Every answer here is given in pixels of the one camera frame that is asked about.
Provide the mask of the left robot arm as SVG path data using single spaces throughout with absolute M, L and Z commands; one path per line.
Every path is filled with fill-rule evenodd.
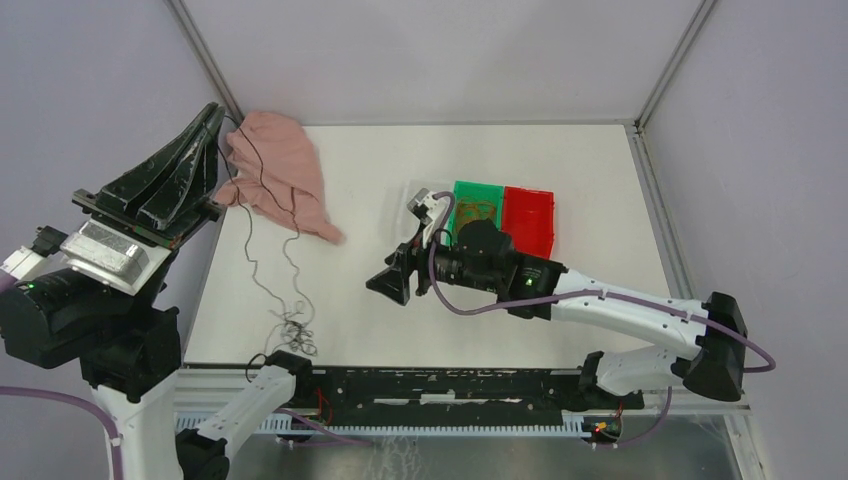
M 42 227 L 1 270 L 5 351 L 43 369 L 79 362 L 93 394 L 80 407 L 103 425 L 116 479 L 223 479 L 268 416 L 315 391 L 310 360 L 278 351 L 212 417 L 175 427 L 179 311 L 154 303 L 180 248 L 221 216 L 212 195 L 225 116 L 207 104 L 147 160 L 76 191 L 83 225 Z

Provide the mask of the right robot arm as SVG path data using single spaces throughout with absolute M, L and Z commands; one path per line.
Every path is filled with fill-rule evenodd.
M 594 352 L 577 382 L 580 400 L 602 408 L 615 397 L 682 385 L 702 397 L 736 402 L 743 394 L 748 331 L 737 300 L 721 292 L 707 300 L 658 297 L 600 282 L 561 263 L 517 251 L 490 220 L 465 225 L 452 245 L 418 231 L 398 246 L 368 290 L 404 306 L 412 295 L 442 285 L 493 293 L 496 302 L 461 309 L 476 316 L 496 310 L 523 319 L 597 326 L 646 342 L 625 353 Z

